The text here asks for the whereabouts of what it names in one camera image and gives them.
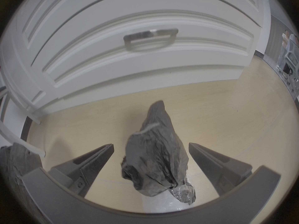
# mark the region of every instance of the wooden floor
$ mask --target wooden floor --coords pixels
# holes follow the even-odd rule
[[[189,142],[199,143],[251,164],[253,171],[266,165],[281,174],[273,196],[252,223],[266,218],[298,175],[299,115],[282,80],[257,57],[238,80],[134,93],[47,115],[40,125],[32,124],[28,142],[45,149],[42,163],[46,170],[104,144],[114,144],[114,154],[85,198],[115,209],[148,212],[148,198],[121,177],[120,163],[128,137],[140,129],[149,106],[157,100],[164,101],[186,150]],[[217,198],[190,155],[188,166],[197,197],[193,205]]]

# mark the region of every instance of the drawer handle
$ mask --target drawer handle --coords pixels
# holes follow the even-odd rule
[[[162,35],[176,35],[178,33],[177,28],[171,28],[171,29],[152,29],[149,31],[144,31],[144,32],[137,32],[134,34],[130,35],[125,35],[123,37],[123,40],[125,42],[131,42],[134,40],[140,40],[144,38],[150,38],[150,37],[155,37],[155,36],[162,36]]]

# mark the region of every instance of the white cabinet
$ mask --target white cabinet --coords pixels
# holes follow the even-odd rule
[[[258,42],[260,1],[26,0],[1,40],[4,75],[39,115],[153,88],[237,79]],[[173,28],[176,35],[123,39]]]

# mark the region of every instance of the gray curtain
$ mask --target gray curtain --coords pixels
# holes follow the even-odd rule
[[[290,35],[293,33],[285,24],[283,24],[276,17],[271,16],[271,29],[268,44],[265,53],[277,63],[281,46],[282,46],[282,33],[288,30]]]

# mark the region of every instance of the gray garbage bag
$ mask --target gray garbage bag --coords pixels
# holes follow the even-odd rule
[[[20,144],[15,143],[13,146],[0,149],[0,174],[6,185],[38,223],[47,224],[49,222],[29,196],[22,181],[22,176],[38,167],[42,167],[39,155],[30,152]]]
[[[139,132],[132,134],[121,164],[122,177],[145,196],[169,190],[180,202],[192,204],[195,190],[186,179],[188,155],[174,131],[163,101],[148,110]]]

